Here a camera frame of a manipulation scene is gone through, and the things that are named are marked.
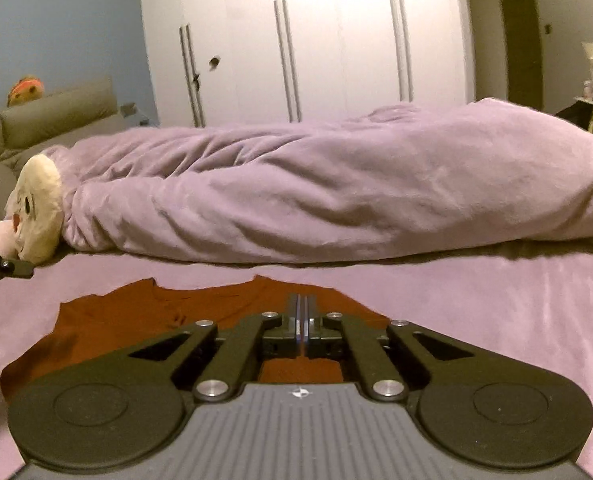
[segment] plush toy face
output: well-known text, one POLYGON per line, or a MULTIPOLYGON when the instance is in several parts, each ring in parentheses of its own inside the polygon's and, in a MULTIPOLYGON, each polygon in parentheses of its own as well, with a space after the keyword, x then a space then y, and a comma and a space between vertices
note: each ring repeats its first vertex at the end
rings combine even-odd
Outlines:
POLYGON ((61 177, 50 158, 30 158, 6 209, 19 258, 35 265, 49 260, 59 243, 64 218, 61 177))
POLYGON ((8 107, 22 105, 43 97, 43 83, 34 76, 25 76, 8 94, 8 107))

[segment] gray ribbed surface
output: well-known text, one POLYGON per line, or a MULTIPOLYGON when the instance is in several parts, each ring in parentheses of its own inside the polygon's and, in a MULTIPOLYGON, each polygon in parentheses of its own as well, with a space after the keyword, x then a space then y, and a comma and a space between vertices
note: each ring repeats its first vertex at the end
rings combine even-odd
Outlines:
MULTIPOLYGON (((149 460, 94 480, 478 480, 509 475, 458 462, 432 446, 408 413, 353 384, 250 384, 238 399, 198 408, 179 438, 149 460)), ((78 478, 35 466, 19 480, 78 478)), ((573 465, 512 480, 588 479, 573 465)))

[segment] blue wall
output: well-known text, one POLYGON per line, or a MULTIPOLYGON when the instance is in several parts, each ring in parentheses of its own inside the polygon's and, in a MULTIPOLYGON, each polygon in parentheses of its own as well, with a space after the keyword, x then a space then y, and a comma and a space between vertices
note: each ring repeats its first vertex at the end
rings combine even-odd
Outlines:
POLYGON ((47 92, 110 74, 119 104, 156 121, 141 0, 0 0, 0 108, 26 74, 47 92))

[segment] brown t-shirt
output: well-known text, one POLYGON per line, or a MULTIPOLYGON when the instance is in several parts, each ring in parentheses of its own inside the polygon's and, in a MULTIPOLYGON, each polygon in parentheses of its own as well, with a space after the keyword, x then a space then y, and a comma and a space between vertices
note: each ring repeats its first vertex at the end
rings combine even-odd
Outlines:
MULTIPOLYGON (((85 296, 61 305, 54 331, 9 364, 1 374, 6 400, 49 372, 135 345, 200 319, 234 327, 250 314, 285 311, 290 294, 313 294, 320 313, 343 312, 385 328, 387 319, 332 288, 297 285, 256 276, 251 282, 199 290, 169 290, 154 279, 141 280, 105 296, 85 296)), ((273 359, 264 362, 262 383, 340 383, 341 368, 326 359, 273 359)))

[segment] triangular cutout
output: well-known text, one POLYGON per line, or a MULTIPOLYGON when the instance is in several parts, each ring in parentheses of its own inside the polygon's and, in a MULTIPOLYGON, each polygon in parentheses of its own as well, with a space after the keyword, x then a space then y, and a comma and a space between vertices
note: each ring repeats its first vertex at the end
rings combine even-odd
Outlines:
POLYGON ((423 332, 415 332, 414 337, 435 359, 438 359, 439 361, 453 361, 454 359, 463 359, 474 355, 461 348, 457 348, 456 346, 439 341, 429 335, 425 335, 423 332))
POLYGON ((179 346, 185 343, 189 337, 190 334, 177 334, 171 338, 159 341, 154 345, 147 346, 146 348, 142 348, 136 352, 132 352, 130 357, 134 357, 136 359, 146 359, 148 361, 165 361, 168 357, 174 354, 179 346))

